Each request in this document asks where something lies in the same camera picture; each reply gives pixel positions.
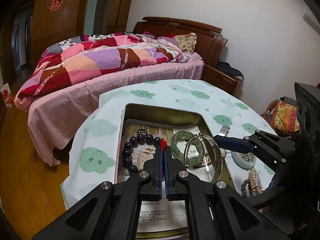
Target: silver bangle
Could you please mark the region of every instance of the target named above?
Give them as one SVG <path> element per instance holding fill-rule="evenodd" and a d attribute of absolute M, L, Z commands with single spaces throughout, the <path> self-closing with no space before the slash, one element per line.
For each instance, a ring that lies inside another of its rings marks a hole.
<path fill-rule="evenodd" d="M 192 142 L 197 138 L 203 138 L 203 139 L 207 140 L 213 149 L 216 165 L 214 168 L 213 179 L 210 182 L 211 183 L 217 182 L 221 176 L 221 171 L 222 171 L 222 154 L 221 154 L 221 151 L 220 151 L 218 144 L 213 139 L 213 137 L 211 137 L 210 135 L 207 135 L 207 134 L 195 135 L 188 141 L 187 146 L 184 149 L 184 153 L 183 153 L 183 167 L 185 170 L 187 170 L 187 168 L 188 168 L 188 165 L 187 165 L 188 154 L 187 153 L 189 152 L 189 148 L 190 148 Z"/>

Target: orange patterned cushion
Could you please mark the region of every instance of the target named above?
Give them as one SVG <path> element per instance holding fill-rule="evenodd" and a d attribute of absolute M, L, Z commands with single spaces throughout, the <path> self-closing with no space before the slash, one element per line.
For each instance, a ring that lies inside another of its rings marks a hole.
<path fill-rule="evenodd" d="M 297 108 L 279 100 L 273 111 L 270 125 L 285 134 L 292 134 L 299 130 Z"/>

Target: wooden floor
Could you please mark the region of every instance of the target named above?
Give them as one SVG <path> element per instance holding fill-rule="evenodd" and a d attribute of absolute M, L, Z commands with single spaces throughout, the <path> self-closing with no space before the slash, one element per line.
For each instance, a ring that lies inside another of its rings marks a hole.
<path fill-rule="evenodd" d="M 17 91 L 19 84 L 11 90 Z M 7 110 L 0 134 L 0 196 L 5 215 L 22 240 L 65 211 L 60 184 L 68 176 L 68 164 L 45 164 L 31 140 L 28 113 Z"/>

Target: pink bed sheet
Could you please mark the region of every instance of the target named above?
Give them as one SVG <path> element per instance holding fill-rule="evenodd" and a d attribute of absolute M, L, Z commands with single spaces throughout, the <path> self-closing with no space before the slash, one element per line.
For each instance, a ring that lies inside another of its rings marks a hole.
<path fill-rule="evenodd" d="M 200 79 L 204 62 L 193 53 L 186 63 L 161 63 L 125 69 L 37 98 L 29 108 L 28 129 L 38 155 L 50 166 L 60 161 L 52 155 L 63 149 L 95 109 L 99 95 L 126 85 L 165 79 Z"/>

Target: black round label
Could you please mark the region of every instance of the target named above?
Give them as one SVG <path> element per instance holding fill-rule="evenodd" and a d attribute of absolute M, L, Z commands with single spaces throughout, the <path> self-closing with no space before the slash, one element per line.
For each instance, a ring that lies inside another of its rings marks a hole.
<path fill-rule="evenodd" d="M 139 129 L 138 131 L 137 131 L 137 134 L 143 134 L 143 135 L 147 135 L 147 130 L 145 130 L 145 129 Z"/>

